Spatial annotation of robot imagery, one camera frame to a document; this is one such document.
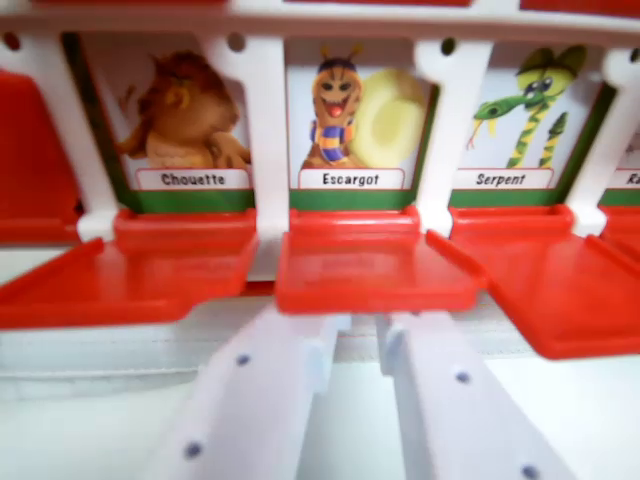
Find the white background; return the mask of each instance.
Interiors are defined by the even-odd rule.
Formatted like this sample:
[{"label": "white background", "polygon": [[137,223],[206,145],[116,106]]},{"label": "white background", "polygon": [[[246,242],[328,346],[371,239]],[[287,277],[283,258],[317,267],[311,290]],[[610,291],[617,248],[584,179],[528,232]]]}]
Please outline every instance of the white background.
[{"label": "white background", "polygon": [[[346,57],[358,44],[363,46],[363,50],[353,61],[363,80],[386,68],[414,70],[413,44],[407,40],[366,39],[360,41],[358,39],[296,38],[286,43],[291,188],[298,188],[298,172],[311,148],[311,122],[315,119],[311,86],[316,77],[318,66],[322,63],[321,48],[323,45],[327,45],[331,57]],[[426,82],[424,82],[424,91],[425,98],[428,99],[430,88]],[[415,152],[398,165],[405,171],[404,189],[411,188],[419,148],[418,145]]]},{"label": "white background", "polygon": [[[196,39],[186,34],[84,33],[82,41],[105,113],[118,142],[126,139],[138,125],[138,99],[154,78],[154,66],[149,55],[160,57],[181,50],[201,53]],[[224,82],[240,112],[240,120],[232,133],[248,147],[242,86],[228,79],[224,79]],[[129,85],[135,85],[136,90],[123,113],[118,106],[118,98],[124,96]],[[132,190],[138,190],[135,172],[138,168],[149,168],[149,164],[146,159],[131,160],[126,155],[121,157],[124,159],[129,186]]]},{"label": "white background", "polygon": [[[491,55],[489,70],[482,85],[478,106],[484,102],[520,94],[516,73],[527,56],[541,47],[550,47],[556,56],[567,48],[567,46],[530,43],[497,44]],[[602,86],[602,76],[599,73],[601,58],[601,50],[587,48],[587,60],[578,78],[556,100],[529,144],[522,166],[537,168],[544,144],[548,139],[549,129],[562,112],[569,112],[567,127],[560,137],[553,156],[552,168],[555,175],[549,188],[554,188],[557,185]],[[489,135],[487,122],[483,123],[474,141],[475,149],[466,151],[460,167],[505,168],[529,115],[530,112],[525,111],[523,106],[519,106],[505,116],[498,118],[495,137]],[[473,121],[469,119],[469,138],[472,133]]]}]

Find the cartoon character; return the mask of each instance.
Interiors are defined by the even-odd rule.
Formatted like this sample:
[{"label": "cartoon character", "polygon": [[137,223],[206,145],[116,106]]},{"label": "cartoon character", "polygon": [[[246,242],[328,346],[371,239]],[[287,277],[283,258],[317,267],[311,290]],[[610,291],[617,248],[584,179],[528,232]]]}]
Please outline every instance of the cartoon character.
[{"label": "cartoon character", "polygon": [[[586,56],[587,51],[581,45],[569,47],[557,57],[549,48],[540,48],[534,51],[516,74],[518,87],[522,93],[480,105],[474,116],[473,135],[467,148],[474,147],[473,140],[485,120],[489,122],[489,131],[493,134],[495,119],[523,105],[525,110],[531,114],[507,163],[507,168],[522,167],[529,143],[540,126],[540,122],[549,113],[555,101],[577,78]],[[551,168],[553,152],[560,136],[564,133],[567,117],[567,112],[560,114],[549,130],[549,137],[539,161],[540,168]]]},{"label": "cartoon character", "polygon": [[346,58],[330,57],[322,49],[324,61],[313,81],[311,150],[302,168],[363,168],[349,151],[355,132],[354,115],[362,96],[362,80],[351,59],[360,52],[354,48]]},{"label": "cartoon character", "polygon": [[140,123],[118,144],[152,168],[246,168],[250,152],[231,130],[238,109],[220,76],[193,52],[152,57],[155,78],[138,100]]}]

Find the red flap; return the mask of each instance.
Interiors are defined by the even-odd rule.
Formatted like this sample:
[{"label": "red flap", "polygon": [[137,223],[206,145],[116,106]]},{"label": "red flap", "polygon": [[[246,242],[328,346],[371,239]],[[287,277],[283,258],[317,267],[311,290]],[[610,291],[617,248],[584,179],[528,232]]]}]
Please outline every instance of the red flap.
[{"label": "red flap", "polygon": [[0,244],[77,242],[79,194],[36,84],[0,71]]},{"label": "red flap", "polygon": [[294,211],[276,299],[287,313],[463,310],[482,284],[426,244],[414,209]]},{"label": "red flap", "polygon": [[573,235],[566,207],[452,213],[452,241],[540,354],[640,352],[640,265],[597,237]]},{"label": "red flap", "polygon": [[216,5],[225,3],[227,0],[34,0],[37,3],[49,4],[84,4],[84,5]]},{"label": "red flap", "polygon": [[607,226],[601,235],[603,240],[640,262],[640,207],[601,209],[607,214]]},{"label": "red flap", "polygon": [[522,10],[640,17],[638,0],[521,0]]},{"label": "red flap", "polygon": [[372,5],[425,5],[430,7],[468,7],[472,0],[285,0],[306,3],[368,3]]},{"label": "red flap", "polygon": [[0,288],[0,328],[178,320],[238,295],[257,247],[255,211],[123,212],[116,240],[93,240]]}]

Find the plastic hole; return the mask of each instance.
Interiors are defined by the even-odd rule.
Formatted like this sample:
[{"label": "plastic hole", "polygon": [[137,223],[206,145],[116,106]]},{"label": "plastic hole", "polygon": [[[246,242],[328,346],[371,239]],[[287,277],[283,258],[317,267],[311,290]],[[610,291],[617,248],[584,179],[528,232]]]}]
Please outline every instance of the plastic hole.
[{"label": "plastic hole", "polygon": [[456,41],[451,37],[445,38],[442,41],[442,44],[440,45],[440,51],[445,57],[448,57],[449,55],[451,55],[455,49],[456,49]]},{"label": "plastic hole", "polygon": [[467,384],[471,382],[471,375],[465,371],[461,371],[456,373],[456,380],[460,383]]},{"label": "plastic hole", "polygon": [[200,453],[202,446],[198,442],[191,442],[184,449],[184,456],[187,458],[196,458]]},{"label": "plastic hole", "polygon": [[247,363],[251,361],[251,357],[246,354],[238,355],[236,358],[236,363],[239,367],[244,367]]},{"label": "plastic hole", "polygon": [[84,214],[84,205],[82,205],[82,200],[78,200],[78,202],[73,207],[73,211],[76,215]]},{"label": "plastic hole", "polygon": [[13,32],[7,32],[2,35],[2,41],[4,42],[5,47],[9,50],[17,51],[20,50],[20,39]]},{"label": "plastic hole", "polygon": [[540,472],[533,465],[525,465],[522,467],[522,476],[527,480],[538,480],[540,478]]},{"label": "plastic hole", "polygon": [[240,33],[231,33],[227,37],[227,45],[231,51],[240,53],[247,46],[247,41],[245,40],[244,35]]}]

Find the red plastic panel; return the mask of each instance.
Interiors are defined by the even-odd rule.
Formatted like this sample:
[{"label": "red plastic panel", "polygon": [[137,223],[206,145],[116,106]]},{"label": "red plastic panel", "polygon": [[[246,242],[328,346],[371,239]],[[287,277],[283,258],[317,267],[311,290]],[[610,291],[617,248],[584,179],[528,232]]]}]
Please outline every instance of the red plastic panel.
[{"label": "red plastic panel", "polygon": [[640,207],[600,207],[607,214],[601,237],[640,262]]},{"label": "red plastic panel", "polygon": [[78,190],[38,87],[0,71],[0,104],[0,244],[78,241]]},{"label": "red plastic panel", "polygon": [[215,5],[227,0],[33,0],[35,3],[74,4],[74,5]]},{"label": "red plastic panel", "polygon": [[429,5],[432,7],[468,7],[472,0],[285,0],[306,3],[369,3],[376,5]]},{"label": "red plastic panel", "polygon": [[464,310],[482,286],[427,246],[413,209],[292,212],[276,300],[287,313]]},{"label": "red plastic panel", "polygon": [[255,211],[142,215],[117,240],[83,244],[0,288],[0,328],[178,320],[242,292],[257,246]]},{"label": "red plastic panel", "polygon": [[638,0],[521,0],[522,10],[640,17]]},{"label": "red plastic panel", "polygon": [[276,282],[247,282],[244,290],[240,292],[241,297],[272,297],[275,291]]},{"label": "red plastic panel", "polygon": [[452,213],[452,241],[541,355],[640,352],[640,265],[597,237],[573,235],[565,207]]}]

